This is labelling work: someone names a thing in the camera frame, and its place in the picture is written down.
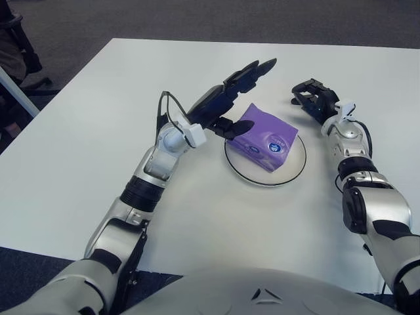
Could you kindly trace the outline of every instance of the black wire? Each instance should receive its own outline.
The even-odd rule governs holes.
[[[179,108],[179,110],[181,111],[181,113],[185,116],[185,118],[187,119],[187,114],[186,114],[186,112],[185,112],[185,110],[184,110],[184,108],[181,106],[181,104],[180,104],[180,102],[177,100],[177,98],[175,97],[175,96],[173,96],[172,94],[171,94],[171,92],[166,92],[167,93],[167,95],[170,97],[170,98],[172,98],[173,99],[173,101],[177,104],[177,106],[178,106],[178,108]]]
[[[171,115],[169,114],[169,92],[166,94],[166,115],[168,116],[168,120],[172,123],[172,125],[182,134],[184,134],[184,131],[180,127],[177,126],[177,124],[174,123],[174,121],[171,118]]]
[[[184,135],[184,140],[187,143],[187,145],[189,145],[191,148],[195,149],[195,146],[191,145],[191,142],[187,139],[186,135],[184,134],[184,131],[182,131],[182,129],[180,127],[178,127],[178,125],[172,120],[171,118],[171,114],[169,113],[169,97],[172,98],[174,100],[174,102],[177,104],[179,110],[182,112],[182,114],[184,115],[185,119],[186,118],[186,112],[184,110],[184,108],[181,106],[181,104],[179,103],[179,101],[177,100],[177,98],[175,96],[173,96],[171,94],[171,92],[168,91],[163,91],[162,95],[166,95],[166,116],[168,117],[168,120],[172,123],[172,125],[182,134]]]
[[[379,302],[382,303],[383,300],[383,295],[385,293],[385,287],[387,286],[387,283],[384,281],[383,282],[383,287],[382,287],[382,292],[381,292],[381,296],[379,297]]]
[[[338,174],[337,177],[335,177],[334,183],[335,183],[335,187],[337,187],[339,192],[343,193],[343,191],[340,189],[339,185],[337,184],[337,179],[339,179],[339,177],[340,177],[340,174]]]
[[[163,97],[165,95],[166,95],[165,91],[163,91],[162,94],[160,94],[159,104],[157,105],[155,144],[158,141],[159,131],[160,131],[161,127],[162,127],[161,126],[161,120],[162,120],[162,115],[161,115],[161,111],[162,111],[162,100],[163,100]]]
[[[355,123],[358,123],[360,126],[362,126],[363,130],[365,131],[366,134],[366,138],[367,138],[367,145],[369,146],[369,156],[370,158],[372,158],[372,138],[370,137],[370,132],[369,129],[366,127],[366,125],[364,123],[362,123],[361,121],[358,120],[350,120],[353,121]]]

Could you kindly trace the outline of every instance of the purple tissue box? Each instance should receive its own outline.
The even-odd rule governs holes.
[[[282,166],[298,130],[254,104],[249,105],[240,120],[252,120],[255,124],[250,131],[228,143],[270,173]]]

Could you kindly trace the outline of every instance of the tabletop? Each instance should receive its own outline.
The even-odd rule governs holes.
[[[246,183],[229,168],[222,138],[206,131],[207,143],[182,157],[156,207],[139,268],[191,274],[256,266],[379,291],[374,260],[343,224],[337,166],[320,126],[290,105],[291,88],[313,77],[356,101],[375,165],[406,197],[420,233],[415,49],[113,39],[0,156],[0,245],[80,259],[154,142],[160,92],[188,109],[234,71],[271,58],[276,66],[226,117],[238,119],[254,102],[298,128],[308,155],[303,173],[278,188]]]

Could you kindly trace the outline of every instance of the robotic hand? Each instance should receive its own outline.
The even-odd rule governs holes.
[[[364,248],[373,255],[398,309],[405,314],[420,311],[420,236],[410,231],[411,211],[401,193],[372,162],[367,127],[353,118],[355,103],[339,100],[334,91],[315,79],[292,89],[292,104],[322,125],[321,132],[338,165],[343,188],[343,220],[360,234]],[[367,146],[363,132],[367,137]]]
[[[159,100],[156,141],[136,168],[122,195],[92,235],[85,258],[73,262],[27,302],[5,314],[119,314],[147,240],[147,227],[156,204],[175,171],[179,157],[206,139],[203,129],[233,139],[253,126],[252,121],[233,123],[221,117],[238,93],[255,87],[258,78],[270,71],[276,59],[252,62],[205,93],[185,113],[177,99],[163,92]],[[167,112],[160,114],[167,97]],[[174,122],[169,114],[169,97],[183,115]]]

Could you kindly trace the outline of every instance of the clear glass plate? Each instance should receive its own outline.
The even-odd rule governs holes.
[[[224,153],[229,165],[242,179],[259,186],[280,186],[297,178],[306,165],[306,148],[298,135],[289,151],[286,161],[273,173],[269,173],[239,154],[227,141],[224,142]]]

